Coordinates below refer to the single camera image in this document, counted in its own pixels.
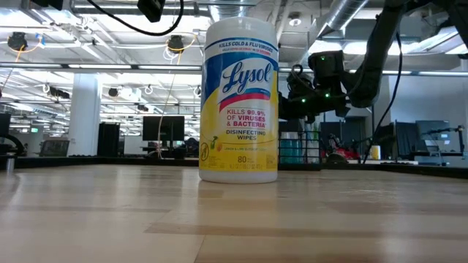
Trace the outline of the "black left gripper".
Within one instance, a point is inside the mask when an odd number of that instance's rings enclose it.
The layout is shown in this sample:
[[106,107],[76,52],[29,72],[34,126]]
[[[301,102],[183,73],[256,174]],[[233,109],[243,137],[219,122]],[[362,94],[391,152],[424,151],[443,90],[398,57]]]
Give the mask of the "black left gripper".
[[163,13],[165,0],[138,0],[137,8],[151,23],[157,23]]

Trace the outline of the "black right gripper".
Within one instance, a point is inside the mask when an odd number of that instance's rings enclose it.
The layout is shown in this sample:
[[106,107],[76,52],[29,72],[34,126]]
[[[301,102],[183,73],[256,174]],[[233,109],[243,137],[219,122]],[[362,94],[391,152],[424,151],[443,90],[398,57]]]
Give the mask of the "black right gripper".
[[280,119],[306,118],[307,123],[314,123],[320,113],[334,111],[344,118],[350,111],[337,76],[312,79],[301,65],[294,65],[287,76],[287,87],[287,97],[279,92]]

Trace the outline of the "Lysol disinfecting wipes canister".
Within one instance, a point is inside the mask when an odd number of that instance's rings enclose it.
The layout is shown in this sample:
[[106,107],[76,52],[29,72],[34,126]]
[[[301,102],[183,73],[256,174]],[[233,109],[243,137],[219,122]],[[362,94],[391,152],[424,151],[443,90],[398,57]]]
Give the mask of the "Lysol disinfecting wipes canister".
[[274,27],[236,17],[206,32],[199,176],[214,183],[270,183],[278,174],[279,49]]

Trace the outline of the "black ceiling fixture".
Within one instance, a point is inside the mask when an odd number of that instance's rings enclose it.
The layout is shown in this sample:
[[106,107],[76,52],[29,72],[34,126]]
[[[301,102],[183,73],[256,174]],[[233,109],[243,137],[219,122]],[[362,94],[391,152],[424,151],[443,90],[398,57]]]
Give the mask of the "black ceiling fixture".
[[172,35],[167,42],[167,49],[171,53],[180,53],[184,51],[184,42],[181,35]]
[[15,51],[24,51],[28,47],[26,34],[24,32],[15,31],[8,37],[7,45]]

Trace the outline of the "bright ceiling light panel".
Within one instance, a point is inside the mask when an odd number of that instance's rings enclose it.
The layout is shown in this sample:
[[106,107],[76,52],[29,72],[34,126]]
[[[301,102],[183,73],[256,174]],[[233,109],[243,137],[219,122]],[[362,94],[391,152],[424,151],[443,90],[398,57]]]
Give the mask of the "bright ceiling light panel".
[[[349,55],[364,55],[366,53],[367,41],[323,41],[316,40],[309,48],[309,53],[330,50],[342,50]],[[468,47],[464,44],[461,36],[454,26],[442,28],[437,35],[429,37],[420,42],[402,41],[402,52],[404,55],[466,55]]]

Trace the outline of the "person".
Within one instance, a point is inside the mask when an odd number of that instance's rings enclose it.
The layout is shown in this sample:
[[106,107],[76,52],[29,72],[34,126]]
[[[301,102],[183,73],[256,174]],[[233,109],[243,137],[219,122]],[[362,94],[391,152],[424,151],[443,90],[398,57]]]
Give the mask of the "person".
[[360,161],[361,155],[358,146],[358,141],[352,140],[349,145],[345,145],[335,134],[329,134],[325,162],[328,164],[347,164],[349,160]]

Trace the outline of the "ceiling light strip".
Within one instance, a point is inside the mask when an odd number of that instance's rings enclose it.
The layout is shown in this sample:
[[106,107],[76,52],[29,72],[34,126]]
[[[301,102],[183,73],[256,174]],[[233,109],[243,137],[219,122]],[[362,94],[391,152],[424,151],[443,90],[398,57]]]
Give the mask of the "ceiling light strip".
[[46,69],[56,71],[91,70],[103,71],[163,71],[163,72],[200,72],[201,66],[192,65],[140,65],[140,64],[40,64],[40,63],[18,63],[0,62],[0,68],[16,69]]
[[[347,70],[349,73],[355,73],[355,69]],[[280,73],[289,73],[290,69],[280,68]],[[311,69],[303,69],[304,73],[311,74],[313,71]],[[398,75],[398,70],[383,70],[382,75],[387,76],[396,76]],[[455,72],[455,71],[401,71],[401,76],[419,76],[419,77],[468,77],[468,72]]]

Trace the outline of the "black monitor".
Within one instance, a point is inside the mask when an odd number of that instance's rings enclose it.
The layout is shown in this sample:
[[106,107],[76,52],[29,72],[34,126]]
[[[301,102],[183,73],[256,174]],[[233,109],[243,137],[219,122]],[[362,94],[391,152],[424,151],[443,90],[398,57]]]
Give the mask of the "black monitor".
[[144,141],[184,141],[185,117],[145,116],[143,118]]

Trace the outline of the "dark desk monitor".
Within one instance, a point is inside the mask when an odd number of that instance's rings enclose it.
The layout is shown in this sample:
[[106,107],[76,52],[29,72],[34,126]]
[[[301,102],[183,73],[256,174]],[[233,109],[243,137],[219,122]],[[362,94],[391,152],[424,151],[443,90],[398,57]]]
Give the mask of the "dark desk monitor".
[[450,123],[448,121],[416,121],[421,140],[444,141],[450,139]]

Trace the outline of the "white pillar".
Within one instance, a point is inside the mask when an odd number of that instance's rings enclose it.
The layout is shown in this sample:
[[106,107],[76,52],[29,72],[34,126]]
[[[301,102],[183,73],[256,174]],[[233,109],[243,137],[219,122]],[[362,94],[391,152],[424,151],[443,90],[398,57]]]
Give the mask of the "white pillar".
[[98,74],[75,73],[69,121],[69,156],[97,154],[102,86]]

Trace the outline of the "black cabinet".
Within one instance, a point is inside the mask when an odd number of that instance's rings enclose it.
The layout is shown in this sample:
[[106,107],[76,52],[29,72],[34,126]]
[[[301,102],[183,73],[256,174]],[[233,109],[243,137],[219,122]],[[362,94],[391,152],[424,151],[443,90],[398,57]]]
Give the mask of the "black cabinet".
[[118,123],[101,123],[99,125],[97,155],[117,157],[119,137],[120,125]]

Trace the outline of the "dark screen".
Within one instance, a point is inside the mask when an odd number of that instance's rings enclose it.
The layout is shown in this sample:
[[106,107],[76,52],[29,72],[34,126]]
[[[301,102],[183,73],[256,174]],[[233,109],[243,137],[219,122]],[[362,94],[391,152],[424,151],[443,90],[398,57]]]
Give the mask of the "dark screen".
[[46,140],[42,143],[40,157],[67,157],[69,140]]

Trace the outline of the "ribbed silver duct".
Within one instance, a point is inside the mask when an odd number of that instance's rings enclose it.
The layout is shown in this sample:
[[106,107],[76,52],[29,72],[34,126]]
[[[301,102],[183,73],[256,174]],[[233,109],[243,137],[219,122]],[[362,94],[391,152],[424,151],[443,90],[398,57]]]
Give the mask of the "ribbed silver duct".
[[211,6],[211,15],[215,20],[242,16],[244,8],[237,5],[213,5]]

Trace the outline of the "silver ceiling duct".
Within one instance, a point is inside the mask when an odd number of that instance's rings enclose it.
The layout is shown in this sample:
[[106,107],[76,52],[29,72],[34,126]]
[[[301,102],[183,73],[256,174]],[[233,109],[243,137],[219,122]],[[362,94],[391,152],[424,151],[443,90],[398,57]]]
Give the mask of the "silver ceiling duct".
[[345,33],[347,25],[366,6],[369,0],[333,0],[330,9],[324,15],[315,18],[310,30],[306,34],[306,48],[304,54],[296,61],[305,65],[312,53],[330,50],[322,43],[325,35],[340,32]]

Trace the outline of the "black aluminium table frame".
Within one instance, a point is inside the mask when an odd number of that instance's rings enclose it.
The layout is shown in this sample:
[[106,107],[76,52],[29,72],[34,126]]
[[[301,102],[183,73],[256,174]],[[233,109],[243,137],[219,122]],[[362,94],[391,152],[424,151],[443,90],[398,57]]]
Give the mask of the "black aluminium table frame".
[[[197,167],[197,160],[156,160],[135,158],[107,158],[107,157],[15,157],[15,167],[18,169],[39,167],[63,167],[73,165],[115,164],[115,165],[143,165],[143,166],[178,166]],[[387,172],[401,172],[409,174],[453,176],[467,178],[468,168],[435,167],[410,164],[280,164],[282,171],[320,171],[322,169],[340,170],[374,170]]]

